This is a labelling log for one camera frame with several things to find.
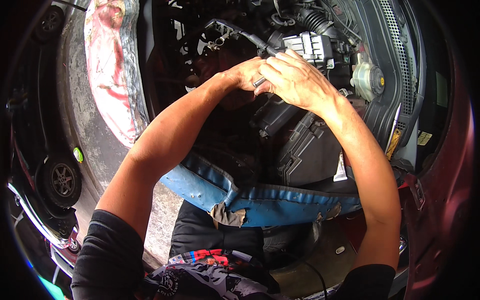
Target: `red and white fender cover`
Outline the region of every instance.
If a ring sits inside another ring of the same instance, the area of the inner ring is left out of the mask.
[[[131,148],[148,124],[138,66],[138,0],[92,0],[85,16],[87,72],[98,111]]]

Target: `black sleeve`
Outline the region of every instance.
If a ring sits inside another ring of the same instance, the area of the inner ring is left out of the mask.
[[[95,210],[73,270],[73,298],[134,299],[144,277],[143,251],[142,239],[130,225]]]
[[[332,299],[386,300],[394,277],[395,269],[389,265],[363,265],[347,274]]]

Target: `concrete ground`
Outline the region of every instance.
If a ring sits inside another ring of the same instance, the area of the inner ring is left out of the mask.
[[[77,5],[87,7],[89,2],[79,0]],[[103,121],[91,93],[84,48],[85,13],[67,9],[66,18],[58,50],[57,87],[71,149],[79,146],[84,154],[82,194],[74,206],[80,225],[79,237],[83,240],[96,203],[128,149]],[[183,200],[160,182],[153,195],[144,260],[151,267],[157,267],[168,260],[171,232]]]

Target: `coolant reservoir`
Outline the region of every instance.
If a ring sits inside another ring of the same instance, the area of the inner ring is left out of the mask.
[[[358,63],[353,71],[350,84],[355,87],[359,96],[371,102],[384,92],[384,73],[379,67],[364,61],[361,54],[358,54]]]

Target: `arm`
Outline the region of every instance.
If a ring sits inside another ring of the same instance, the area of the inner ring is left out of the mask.
[[[190,151],[208,115],[230,91],[253,90],[264,60],[254,58],[218,73],[163,110],[128,152],[96,209],[124,220],[144,240],[153,188]]]
[[[312,65],[292,50],[267,59],[268,80],[255,93],[275,93],[328,124],[345,150],[355,175],[367,232],[352,269],[367,264],[398,265],[400,201],[392,168],[349,101]]]

